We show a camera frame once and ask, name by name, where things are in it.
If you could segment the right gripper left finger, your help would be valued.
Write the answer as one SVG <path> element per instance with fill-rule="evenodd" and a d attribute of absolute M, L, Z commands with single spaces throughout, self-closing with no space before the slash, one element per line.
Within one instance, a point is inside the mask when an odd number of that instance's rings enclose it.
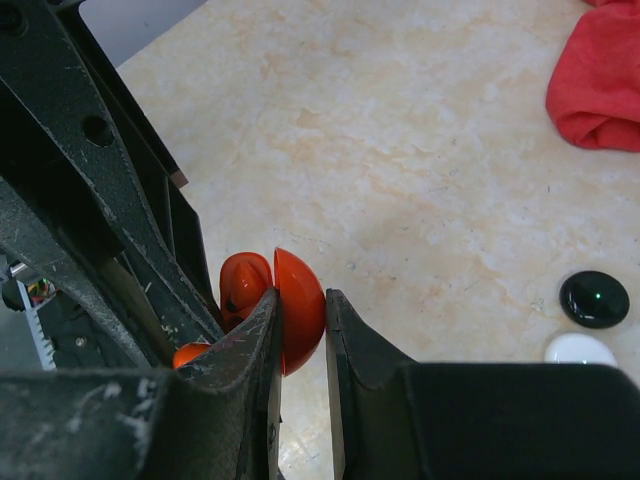
<path fill-rule="evenodd" d="M 176 370 L 1 377 L 5 479 L 277 479 L 282 314 L 249 317 Z"/>

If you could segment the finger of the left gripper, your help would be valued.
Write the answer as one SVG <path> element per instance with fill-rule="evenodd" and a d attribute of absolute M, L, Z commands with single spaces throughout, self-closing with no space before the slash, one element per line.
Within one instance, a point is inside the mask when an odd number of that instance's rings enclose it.
<path fill-rule="evenodd" d="M 155 365 L 155 353 L 134 337 L 124 307 L 6 180 L 1 181 L 1 247 L 79 303 L 136 366 Z"/>

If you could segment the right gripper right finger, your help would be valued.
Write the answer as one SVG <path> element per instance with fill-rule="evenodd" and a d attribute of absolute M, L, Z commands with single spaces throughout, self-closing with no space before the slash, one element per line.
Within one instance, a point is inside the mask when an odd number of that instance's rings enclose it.
<path fill-rule="evenodd" d="M 639 391 L 604 365 L 420 363 L 326 294 L 338 479 L 635 479 Z"/>

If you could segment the orange earbud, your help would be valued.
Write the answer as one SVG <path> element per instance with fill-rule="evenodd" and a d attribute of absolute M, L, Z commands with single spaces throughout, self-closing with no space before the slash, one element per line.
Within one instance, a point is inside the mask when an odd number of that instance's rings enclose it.
<path fill-rule="evenodd" d="M 181 346 L 175 351 L 173 355 L 173 369 L 177 370 L 187 363 L 193 361 L 198 356 L 206 353 L 210 349 L 210 347 L 211 345 L 205 342 L 192 342 Z"/>
<path fill-rule="evenodd" d="M 265 277 L 248 261 L 241 261 L 232 269 L 225 297 L 230 329 L 251 314 L 268 286 Z"/>

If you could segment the white earbud charging case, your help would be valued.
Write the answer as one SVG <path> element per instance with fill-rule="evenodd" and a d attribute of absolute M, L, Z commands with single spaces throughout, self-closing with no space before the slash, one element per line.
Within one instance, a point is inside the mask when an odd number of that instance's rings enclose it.
<path fill-rule="evenodd" d="M 552 339 L 544 352 L 544 362 L 618 366 L 614 354 L 603 342 L 582 333 L 565 333 Z"/>

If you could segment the black earbud charging case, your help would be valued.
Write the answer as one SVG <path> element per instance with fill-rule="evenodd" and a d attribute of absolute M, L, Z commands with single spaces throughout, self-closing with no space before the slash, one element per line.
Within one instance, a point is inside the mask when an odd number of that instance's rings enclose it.
<path fill-rule="evenodd" d="M 569 276 L 560 287 L 559 303 L 573 322 L 590 329 L 612 328 L 630 310 L 630 297 L 622 283 L 593 270 Z"/>

